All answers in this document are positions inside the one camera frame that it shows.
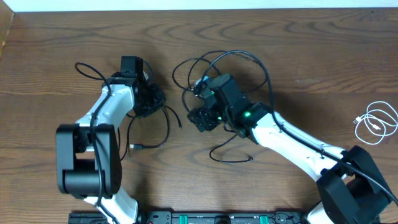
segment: wood grain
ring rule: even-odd
[[[0,56],[2,49],[6,44],[6,38],[9,33],[13,16],[14,12],[3,0],[0,0]]]
[[[253,162],[227,165],[208,158],[210,148],[230,134],[220,127],[199,133],[189,123],[171,73],[186,58],[218,49],[244,49],[261,58],[284,117],[331,144],[365,147],[398,194],[397,138],[365,146],[352,124],[372,101],[398,108],[397,9],[21,13],[0,61],[0,223],[65,223],[71,210],[92,209],[58,191],[55,130],[80,118],[100,93],[101,83],[77,74],[73,64],[85,62],[111,75],[122,55],[149,61],[183,123],[178,129],[172,118],[164,147],[132,151],[123,161],[123,186],[143,207],[311,209],[319,201],[315,183],[269,149],[235,139],[218,155],[242,159],[247,153]],[[234,57],[219,66],[242,89],[264,78],[252,63]],[[205,68],[199,64],[192,80]],[[177,80],[186,83],[187,72],[182,67]],[[263,87],[249,97],[267,102],[267,93]],[[197,103],[187,101],[190,107]],[[122,145],[127,123],[121,125]],[[155,144],[164,134],[158,112],[135,121],[130,138]],[[398,209],[390,205],[381,217],[397,221]]]

